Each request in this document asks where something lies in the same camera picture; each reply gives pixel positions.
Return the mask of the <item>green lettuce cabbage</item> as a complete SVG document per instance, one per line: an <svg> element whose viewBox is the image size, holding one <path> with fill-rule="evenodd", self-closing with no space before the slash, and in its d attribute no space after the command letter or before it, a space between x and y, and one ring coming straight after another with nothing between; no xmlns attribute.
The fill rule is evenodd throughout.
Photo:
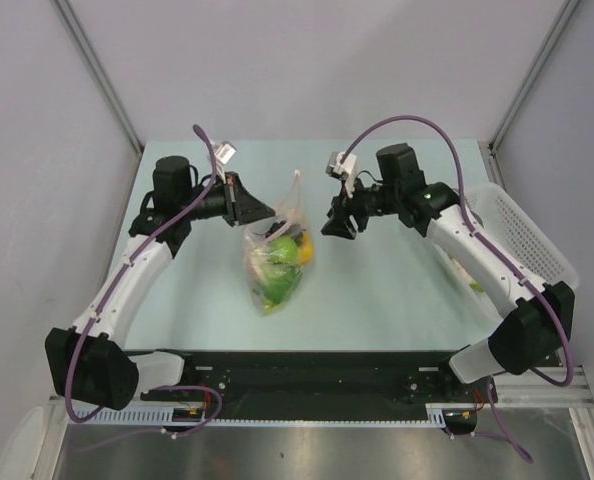
<svg viewBox="0 0 594 480"><path fill-rule="evenodd" d="M290 265L265 265L261 270L259 288L265 305L276 306L287 301L302 279L299 268Z"/></svg>

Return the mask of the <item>dark purple grapes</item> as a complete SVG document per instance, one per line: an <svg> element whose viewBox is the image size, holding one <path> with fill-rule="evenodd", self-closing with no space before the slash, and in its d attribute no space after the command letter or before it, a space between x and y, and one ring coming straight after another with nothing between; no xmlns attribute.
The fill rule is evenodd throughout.
<svg viewBox="0 0 594 480"><path fill-rule="evenodd" d="M310 240L308 230L301 223L293 222L286 229L283 229L286 224L285 220L273 222L269 229L265 232L265 239L274 239L277 237L277 232L280 231L280 236L287 236L291 238L297 246L302 246Z"/></svg>

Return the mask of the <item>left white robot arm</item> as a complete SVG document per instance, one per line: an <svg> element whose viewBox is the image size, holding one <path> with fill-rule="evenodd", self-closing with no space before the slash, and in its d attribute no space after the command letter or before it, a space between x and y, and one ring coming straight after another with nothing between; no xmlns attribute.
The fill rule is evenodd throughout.
<svg viewBox="0 0 594 480"><path fill-rule="evenodd" d="M205 185L183 156L159 159L153 188L129 229L117 268L86 311L69 328L52 329L45 351L53 386L69 401L124 409L134 396L164 388L174 398L191 397L197 374L176 353L129 356L124 346L148 292L179 252L193 222L223 218L231 227L274 216L235 172L211 172Z"/></svg>

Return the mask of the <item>green lime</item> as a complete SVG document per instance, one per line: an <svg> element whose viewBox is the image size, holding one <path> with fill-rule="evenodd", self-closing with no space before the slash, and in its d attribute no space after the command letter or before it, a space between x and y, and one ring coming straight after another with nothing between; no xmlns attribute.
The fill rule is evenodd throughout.
<svg viewBox="0 0 594 480"><path fill-rule="evenodd" d="M272 264L293 265L298 256L298 246L287 236L280 236L267 244L266 258Z"/></svg>

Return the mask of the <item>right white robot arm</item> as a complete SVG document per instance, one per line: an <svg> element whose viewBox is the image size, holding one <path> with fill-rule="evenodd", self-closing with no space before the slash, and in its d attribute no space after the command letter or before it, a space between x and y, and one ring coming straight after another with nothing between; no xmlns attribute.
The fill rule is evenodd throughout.
<svg viewBox="0 0 594 480"><path fill-rule="evenodd" d="M449 369L438 376L446 399L463 400L487 376L521 375L569 341L575 294L565 281L547 282L485 237L482 224L454 189L427 183L408 144L384 147L376 158L381 178L366 186L358 177L355 155L331 155L326 173L342 187L331 201L322 234L353 240L370 218L395 215L456 259L501 318L487 338L448 359Z"/></svg>

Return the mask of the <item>clear pink zip top bag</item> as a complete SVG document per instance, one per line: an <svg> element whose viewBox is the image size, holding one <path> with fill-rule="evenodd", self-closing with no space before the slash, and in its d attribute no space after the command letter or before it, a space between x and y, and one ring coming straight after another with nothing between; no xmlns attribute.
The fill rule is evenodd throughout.
<svg viewBox="0 0 594 480"><path fill-rule="evenodd" d="M275 214L243 231L243 265L251 300L262 315L281 310L299 289L314 261L314 240L302 178L294 172L287 197Z"/></svg>

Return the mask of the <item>yellow bell pepper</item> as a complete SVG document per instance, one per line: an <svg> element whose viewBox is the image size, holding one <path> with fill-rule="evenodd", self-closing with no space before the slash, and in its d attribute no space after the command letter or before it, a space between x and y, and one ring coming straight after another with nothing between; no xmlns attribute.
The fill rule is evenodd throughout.
<svg viewBox="0 0 594 480"><path fill-rule="evenodd" d="M298 248L298 256L296 264L303 266L309 264L314 258L314 245L313 242L306 238Z"/></svg>

